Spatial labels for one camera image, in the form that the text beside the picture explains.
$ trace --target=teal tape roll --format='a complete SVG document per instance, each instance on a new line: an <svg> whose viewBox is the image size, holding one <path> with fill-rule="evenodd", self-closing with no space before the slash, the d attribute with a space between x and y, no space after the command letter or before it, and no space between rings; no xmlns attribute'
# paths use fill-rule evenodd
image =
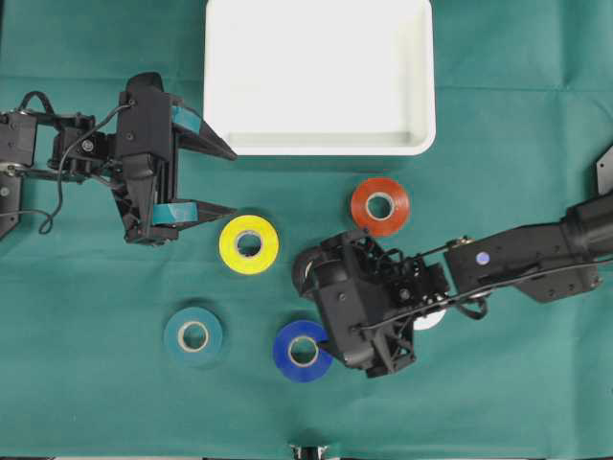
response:
<svg viewBox="0 0 613 460"><path fill-rule="evenodd" d="M212 361L221 350L223 330L208 310L178 311L164 329L164 346L177 362L195 367Z"/></svg>

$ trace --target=green cloth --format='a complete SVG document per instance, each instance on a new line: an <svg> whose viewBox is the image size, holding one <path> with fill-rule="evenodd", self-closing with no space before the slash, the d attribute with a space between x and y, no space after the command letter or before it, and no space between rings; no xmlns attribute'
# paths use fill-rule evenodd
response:
<svg viewBox="0 0 613 460"><path fill-rule="evenodd" d="M0 242L0 453L281 459L288 443L373 459L613 452L609 269L596 292L552 305L509 288L481 322L451 311L417 333L418 362L394 376L368 380L334 362L297 384L272 361L281 326L317 319L291 285L295 256L352 228L348 199L364 178L390 176L410 192L410 222L382 240L405 253L557 220L595 193L592 165L613 142L613 1L433 7L438 135L423 155L182 154L180 197L276 226L282 250L266 273L222 263L227 219L160 248L125 244L111 194L94 181L65 186L50 235L23 218ZM129 77L157 70L200 110L203 10L196 0L8 0L0 107L38 89L58 112L101 118ZM41 129L39 164L51 140ZM53 184L28 182L26 206L55 203ZM214 367L180 367L163 348L167 321L186 306L223 323Z"/></svg>

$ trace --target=red tape roll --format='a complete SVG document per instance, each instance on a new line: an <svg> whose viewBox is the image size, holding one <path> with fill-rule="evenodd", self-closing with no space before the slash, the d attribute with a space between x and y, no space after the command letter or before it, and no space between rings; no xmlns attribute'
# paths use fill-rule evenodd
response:
<svg viewBox="0 0 613 460"><path fill-rule="evenodd" d="M369 210L369 202L376 197L387 199L391 212L385 218L376 218ZM409 195L394 179L374 177L362 182L352 196L352 216L360 228L367 228L373 237L394 235L411 215Z"/></svg>

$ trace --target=white tray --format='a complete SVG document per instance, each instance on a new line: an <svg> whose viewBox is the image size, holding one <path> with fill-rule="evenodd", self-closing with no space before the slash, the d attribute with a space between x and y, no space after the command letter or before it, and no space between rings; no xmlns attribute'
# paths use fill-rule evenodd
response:
<svg viewBox="0 0 613 460"><path fill-rule="evenodd" d="M428 0L209 0L204 118L239 155L417 155L436 134Z"/></svg>

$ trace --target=blue tape roll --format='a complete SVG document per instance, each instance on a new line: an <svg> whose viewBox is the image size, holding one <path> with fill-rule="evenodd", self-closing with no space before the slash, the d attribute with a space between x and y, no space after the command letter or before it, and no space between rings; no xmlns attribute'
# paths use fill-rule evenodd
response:
<svg viewBox="0 0 613 460"><path fill-rule="evenodd" d="M308 365L296 363L289 352L291 344L299 337L308 337L315 343L328 340L321 325L313 321L294 321L283 327L275 338L272 356L279 370L292 381L306 382L321 378L332 364L332 356L317 348L316 358Z"/></svg>
<svg viewBox="0 0 613 460"><path fill-rule="evenodd" d="M204 343L197 349L191 348L184 333L194 326L205 330ZM164 329L164 346L178 362L187 366L199 366L216 357L221 350L223 330L217 317L208 310L198 307L177 312Z"/></svg>

